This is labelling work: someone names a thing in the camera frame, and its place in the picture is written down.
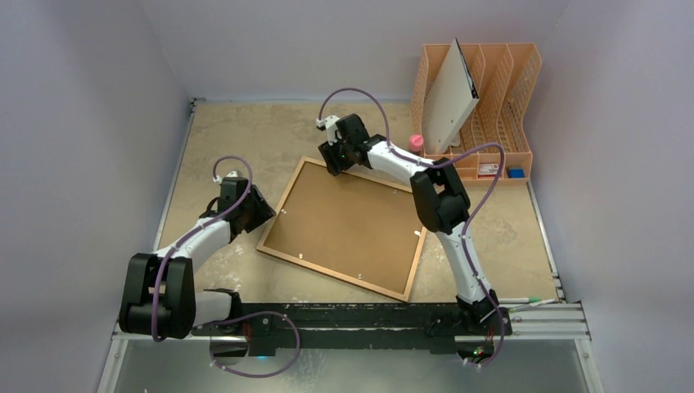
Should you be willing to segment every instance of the cork board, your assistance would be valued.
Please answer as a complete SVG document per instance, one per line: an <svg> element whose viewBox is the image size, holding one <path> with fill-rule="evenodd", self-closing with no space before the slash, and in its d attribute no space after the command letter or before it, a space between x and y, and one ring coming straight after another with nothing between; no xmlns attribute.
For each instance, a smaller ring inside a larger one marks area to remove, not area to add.
<svg viewBox="0 0 694 393"><path fill-rule="evenodd" d="M409 188L303 157L256 248L407 301L425 234Z"/></svg>

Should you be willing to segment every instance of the gray wall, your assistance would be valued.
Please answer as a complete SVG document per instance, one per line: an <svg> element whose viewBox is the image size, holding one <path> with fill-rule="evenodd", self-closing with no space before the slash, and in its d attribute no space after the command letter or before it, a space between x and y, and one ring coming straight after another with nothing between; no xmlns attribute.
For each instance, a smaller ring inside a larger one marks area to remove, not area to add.
<svg viewBox="0 0 694 393"><path fill-rule="evenodd" d="M610 392L694 385L692 16L572 0L541 49L533 183Z"/></svg>
<svg viewBox="0 0 694 393"><path fill-rule="evenodd" d="M263 100L409 99L423 43L540 43L569 0L141 2L190 94Z"/></svg>
<svg viewBox="0 0 694 393"><path fill-rule="evenodd" d="M135 0L2 2L0 391L96 389L186 110Z"/></svg>

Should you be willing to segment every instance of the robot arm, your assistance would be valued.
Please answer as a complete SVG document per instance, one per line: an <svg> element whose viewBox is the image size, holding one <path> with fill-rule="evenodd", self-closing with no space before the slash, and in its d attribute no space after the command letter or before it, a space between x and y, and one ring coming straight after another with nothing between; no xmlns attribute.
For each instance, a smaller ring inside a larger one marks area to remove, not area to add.
<svg viewBox="0 0 694 393"><path fill-rule="evenodd" d="M448 159L434 162L414 156L395 146L389 147L381 135L370 137L357 115L347 115L341 119L328 116L324 120L317 120L317 127L327 131L328 140L318 150L331 174L338 175L358 164L369 169L382 170L401 182L410 184L417 216L427 229L435 233L444 248L455 277L458 304L470 315L473 323L481 323L493 310L493 306L486 298L477 278L492 294L496 303L498 300L482 273L471 236L467 235L461 239L462 227L469 217L470 199L452 166L433 169L423 165L441 164ZM401 159L393 150L400 155L413 158L416 162ZM435 186L443 186L444 189L437 192ZM463 253L462 241L466 242L478 277L474 276Z"/></svg>
<svg viewBox="0 0 694 393"><path fill-rule="evenodd" d="M208 224L241 198L248 179L232 172L221 180L219 198L214 198L200 216L198 233L172 255L164 272L166 288L159 294L157 325L160 337L184 338L194 326L241 316L241 299L235 291L215 289L195 292L193 275L217 250L231 243L242 231L256 229L275 212L256 186L232 212ZM217 203L217 210L212 205ZM173 242L152 254L136 254L128 264L119 326L124 332L150 334L152 292L157 269Z"/></svg>

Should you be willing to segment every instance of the pink cup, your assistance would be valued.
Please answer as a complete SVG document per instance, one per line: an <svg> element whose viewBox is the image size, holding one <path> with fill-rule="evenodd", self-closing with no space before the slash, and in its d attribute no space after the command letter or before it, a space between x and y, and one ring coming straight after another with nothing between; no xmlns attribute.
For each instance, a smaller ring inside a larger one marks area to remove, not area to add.
<svg viewBox="0 0 694 393"><path fill-rule="evenodd" d="M421 135L412 135L408 144L408 150L412 153L418 153L424 146L424 138Z"/></svg>

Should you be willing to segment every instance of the glass panel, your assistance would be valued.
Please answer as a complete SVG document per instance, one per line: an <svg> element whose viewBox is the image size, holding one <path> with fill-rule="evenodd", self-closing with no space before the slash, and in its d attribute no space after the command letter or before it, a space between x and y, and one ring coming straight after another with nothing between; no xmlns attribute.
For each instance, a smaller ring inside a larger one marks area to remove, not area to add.
<svg viewBox="0 0 694 393"><path fill-rule="evenodd" d="M208 345L130 341L116 391L588 392L573 341L506 341L481 372L462 366L457 355L426 350L302 350L292 368L263 380L210 367ZM244 358L233 367L268 373L291 355L291 350L278 350L275 357Z"/></svg>

